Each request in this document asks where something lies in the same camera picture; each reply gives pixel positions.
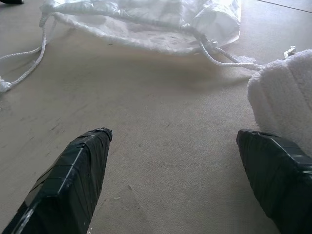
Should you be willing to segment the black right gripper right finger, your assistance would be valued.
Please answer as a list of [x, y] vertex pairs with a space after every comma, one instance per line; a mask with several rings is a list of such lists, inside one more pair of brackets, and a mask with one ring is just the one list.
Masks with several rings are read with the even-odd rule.
[[312, 232], [312, 159], [285, 138], [242, 129], [236, 142], [253, 194], [282, 234]]

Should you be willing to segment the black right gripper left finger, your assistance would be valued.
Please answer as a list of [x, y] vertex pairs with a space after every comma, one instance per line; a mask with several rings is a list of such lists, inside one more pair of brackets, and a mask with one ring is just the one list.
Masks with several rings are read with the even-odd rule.
[[97, 128], [72, 140], [38, 178], [3, 233], [87, 233], [112, 138], [112, 130]]

